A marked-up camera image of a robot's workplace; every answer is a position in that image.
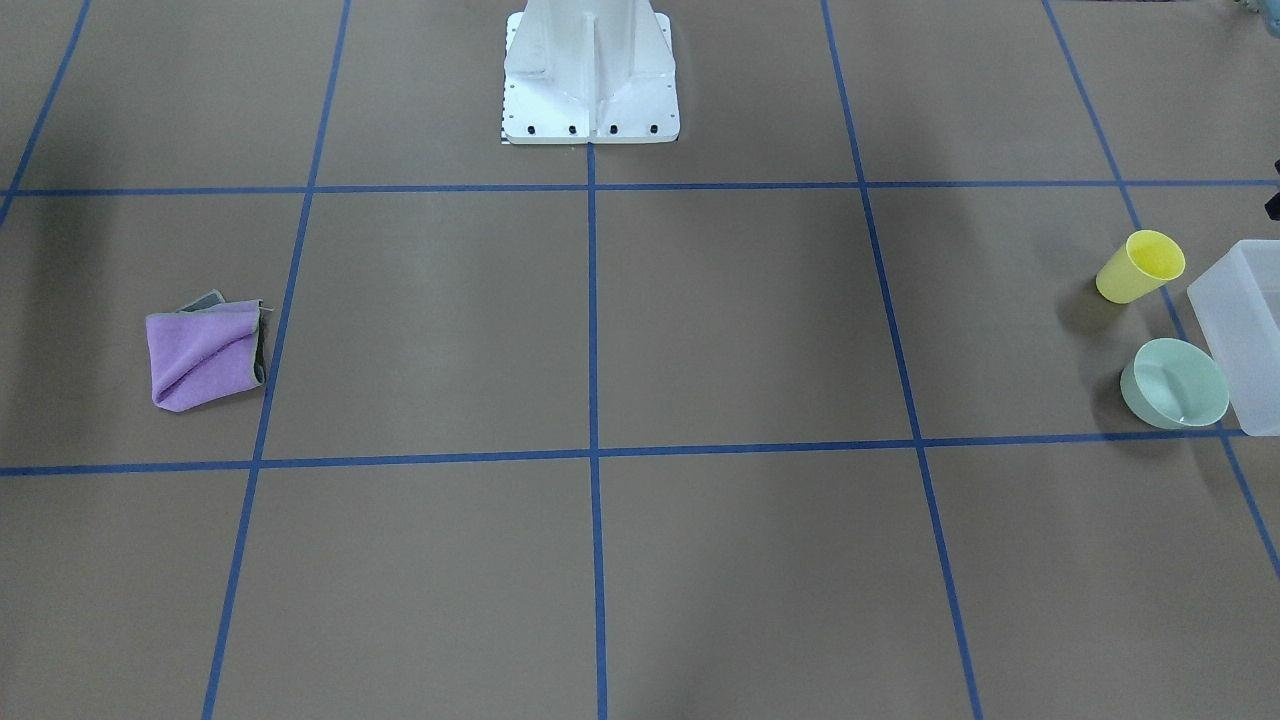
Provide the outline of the yellow plastic cup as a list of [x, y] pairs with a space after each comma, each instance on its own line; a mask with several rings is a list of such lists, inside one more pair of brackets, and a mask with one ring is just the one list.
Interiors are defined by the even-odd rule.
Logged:
[[1094, 277], [1098, 293], [1111, 304], [1128, 305], [1179, 278], [1187, 259], [1175, 240], [1158, 231], [1137, 231]]

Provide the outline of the mint green bowl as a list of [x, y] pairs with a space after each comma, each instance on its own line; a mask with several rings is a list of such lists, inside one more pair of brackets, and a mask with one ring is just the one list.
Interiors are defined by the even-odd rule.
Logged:
[[1178, 338], [1143, 343], [1121, 370], [1119, 387], [1137, 418], [1165, 430], [1211, 427], [1230, 407], [1230, 388], [1220, 365]]

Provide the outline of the purple microfiber cloth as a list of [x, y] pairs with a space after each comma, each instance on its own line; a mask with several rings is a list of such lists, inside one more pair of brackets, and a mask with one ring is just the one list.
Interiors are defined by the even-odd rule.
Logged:
[[262, 300], [229, 301], [211, 290], [145, 318], [151, 401], [169, 413], [256, 389], [266, 380]]

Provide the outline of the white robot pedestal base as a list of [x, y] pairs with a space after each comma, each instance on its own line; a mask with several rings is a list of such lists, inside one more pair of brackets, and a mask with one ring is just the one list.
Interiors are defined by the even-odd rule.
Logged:
[[649, 1], [529, 1], [504, 33], [512, 145], [669, 143], [681, 135], [672, 24]]

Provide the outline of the clear plastic storage box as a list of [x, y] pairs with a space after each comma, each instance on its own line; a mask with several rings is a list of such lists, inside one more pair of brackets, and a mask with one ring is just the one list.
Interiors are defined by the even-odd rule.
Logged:
[[1187, 293], [1240, 428], [1279, 436], [1279, 241], [1240, 240]]

